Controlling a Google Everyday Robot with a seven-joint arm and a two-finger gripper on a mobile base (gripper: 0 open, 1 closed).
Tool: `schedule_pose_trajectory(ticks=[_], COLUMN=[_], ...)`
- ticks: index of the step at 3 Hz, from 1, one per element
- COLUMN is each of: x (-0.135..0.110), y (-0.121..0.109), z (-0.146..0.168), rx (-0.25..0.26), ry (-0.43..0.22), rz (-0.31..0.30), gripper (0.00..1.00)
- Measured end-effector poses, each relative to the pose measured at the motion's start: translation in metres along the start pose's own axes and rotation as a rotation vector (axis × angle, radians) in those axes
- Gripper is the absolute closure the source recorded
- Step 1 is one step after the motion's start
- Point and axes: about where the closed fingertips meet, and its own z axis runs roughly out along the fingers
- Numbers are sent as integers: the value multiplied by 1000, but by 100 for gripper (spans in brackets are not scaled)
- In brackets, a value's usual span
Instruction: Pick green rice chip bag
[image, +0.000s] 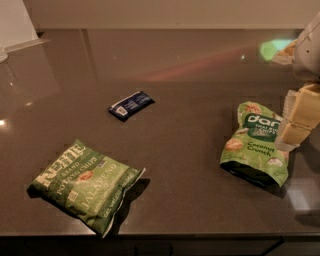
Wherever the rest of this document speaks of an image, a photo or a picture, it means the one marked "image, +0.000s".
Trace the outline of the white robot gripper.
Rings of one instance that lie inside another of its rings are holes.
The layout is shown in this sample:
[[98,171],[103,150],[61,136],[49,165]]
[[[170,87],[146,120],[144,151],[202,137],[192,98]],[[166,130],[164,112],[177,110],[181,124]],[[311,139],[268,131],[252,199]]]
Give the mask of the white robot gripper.
[[[293,72],[305,82],[320,81],[320,12],[300,33],[294,50]],[[276,147],[290,152],[299,147],[320,123],[320,85],[305,83],[298,91],[289,90],[283,120],[277,131]]]

